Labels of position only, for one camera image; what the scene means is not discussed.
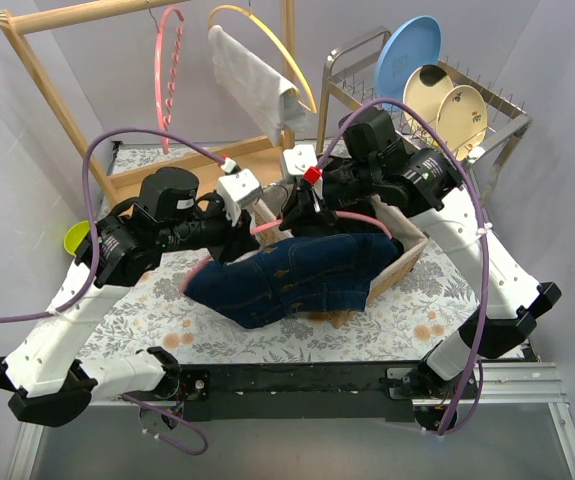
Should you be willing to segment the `black garment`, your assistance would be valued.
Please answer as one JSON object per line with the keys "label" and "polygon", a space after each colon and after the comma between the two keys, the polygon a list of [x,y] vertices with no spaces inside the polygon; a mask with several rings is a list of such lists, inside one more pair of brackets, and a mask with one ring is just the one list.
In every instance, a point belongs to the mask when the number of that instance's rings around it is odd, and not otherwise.
{"label": "black garment", "polygon": [[293,191],[283,206],[282,214],[287,215],[287,204],[294,204],[290,208],[290,220],[281,226],[282,230],[289,230],[294,237],[386,231],[385,227],[367,221],[367,218],[376,220],[374,207],[368,200],[372,195],[369,173],[356,167],[349,158],[333,156],[321,180],[320,211],[316,213],[313,201]]}

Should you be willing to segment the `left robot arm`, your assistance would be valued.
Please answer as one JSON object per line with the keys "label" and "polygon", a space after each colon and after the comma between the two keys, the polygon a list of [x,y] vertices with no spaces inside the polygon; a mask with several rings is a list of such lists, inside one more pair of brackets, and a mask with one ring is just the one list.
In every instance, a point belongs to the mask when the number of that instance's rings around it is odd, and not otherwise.
{"label": "left robot arm", "polygon": [[258,248],[245,210],[262,193],[254,174],[236,167],[218,179],[215,191],[199,195],[198,187],[192,172],[162,167],[142,181],[138,196],[91,226],[44,317],[0,357],[0,389],[11,392],[8,406],[19,421],[59,427],[94,400],[132,392],[167,400],[178,392],[181,367],[161,347],[106,362],[77,355],[163,254],[206,249],[226,263]]}

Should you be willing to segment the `blue denim skirt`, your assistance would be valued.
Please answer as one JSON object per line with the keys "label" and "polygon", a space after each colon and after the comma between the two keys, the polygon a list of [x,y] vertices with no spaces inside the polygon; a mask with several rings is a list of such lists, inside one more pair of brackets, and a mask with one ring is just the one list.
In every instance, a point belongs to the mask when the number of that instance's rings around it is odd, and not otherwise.
{"label": "blue denim skirt", "polygon": [[362,311],[372,280],[403,252],[382,233],[293,237],[242,261],[208,263],[185,295],[245,329],[301,313]]}

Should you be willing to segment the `pink hanger front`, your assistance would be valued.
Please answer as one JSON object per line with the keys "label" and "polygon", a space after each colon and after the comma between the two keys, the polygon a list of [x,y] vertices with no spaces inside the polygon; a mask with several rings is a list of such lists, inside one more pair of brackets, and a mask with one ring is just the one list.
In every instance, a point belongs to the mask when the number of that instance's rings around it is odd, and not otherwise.
{"label": "pink hanger front", "polygon": [[[355,220],[362,223],[370,224],[377,227],[381,230],[389,240],[393,239],[391,232],[387,229],[387,227],[380,221],[372,217],[368,217],[367,215],[349,212],[349,211],[336,211],[335,214],[341,219],[349,219]],[[272,228],[277,228],[281,225],[282,221],[280,219],[272,220],[270,222],[266,222],[261,224],[260,226],[252,226],[250,228],[250,233],[252,235],[257,235],[259,233],[263,233],[267,230]],[[193,278],[198,274],[200,270],[202,270],[208,263],[212,262],[212,258],[210,256],[206,256],[201,259],[185,276],[183,279],[183,283],[181,284],[181,292],[185,293],[189,283],[193,280]]]}

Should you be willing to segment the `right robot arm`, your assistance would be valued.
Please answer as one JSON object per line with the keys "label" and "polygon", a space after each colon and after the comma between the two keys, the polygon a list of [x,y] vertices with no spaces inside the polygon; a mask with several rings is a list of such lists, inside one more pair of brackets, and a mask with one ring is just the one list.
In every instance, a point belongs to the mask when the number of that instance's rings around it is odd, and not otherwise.
{"label": "right robot arm", "polygon": [[525,272],[489,226],[476,195],[442,152],[407,150],[389,114],[369,107],[344,119],[348,155],[317,155],[311,146],[282,152],[283,178],[294,190],[285,228],[329,225],[339,210],[377,197],[428,234],[472,289],[479,305],[398,383],[408,394],[442,397],[479,359],[497,359],[522,344],[561,297],[553,282]]}

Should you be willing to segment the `white skirt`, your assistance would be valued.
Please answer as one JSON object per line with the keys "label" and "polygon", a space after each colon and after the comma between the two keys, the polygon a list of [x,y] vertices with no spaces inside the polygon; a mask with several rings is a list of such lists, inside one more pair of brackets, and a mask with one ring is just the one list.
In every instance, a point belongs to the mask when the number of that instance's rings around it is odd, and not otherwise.
{"label": "white skirt", "polygon": [[209,29],[208,43],[216,82],[224,87],[273,145],[285,130],[307,126],[296,86],[219,25]]}

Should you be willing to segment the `yellow hanger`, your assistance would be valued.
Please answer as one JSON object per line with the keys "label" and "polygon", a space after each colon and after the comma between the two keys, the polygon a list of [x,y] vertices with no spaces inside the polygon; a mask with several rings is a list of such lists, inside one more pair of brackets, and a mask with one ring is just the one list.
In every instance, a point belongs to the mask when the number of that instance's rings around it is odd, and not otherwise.
{"label": "yellow hanger", "polygon": [[302,71],[300,70],[298,64],[296,63],[295,59],[293,58],[292,54],[288,51],[286,46],[282,43],[282,41],[274,34],[274,32],[265,24],[263,23],[258,17],[256,17],[250,10],[245,10],[241,7],[235,5],[228,5],[223,4],[219,5],[214,8],[209,16],[208,16],[208,28],[211,29],[215,25],[215,16],[218,12],[229,10],[236,12],[246,18],[248,18],[254,25],[256,25],[266,36],[267,38],[276,46],[278,51],[281,53],[283,59],[287,62],[289,70],[296,76],[296,79],[303,87],[305,92],[305,97],[307,102],[304,103],[300,101],[300,105],[303,106],[308,112],[312,114],[317,113],[317,106],[314,100],[311,88],[309,83],[307,82],[305,76],[303,75]]}

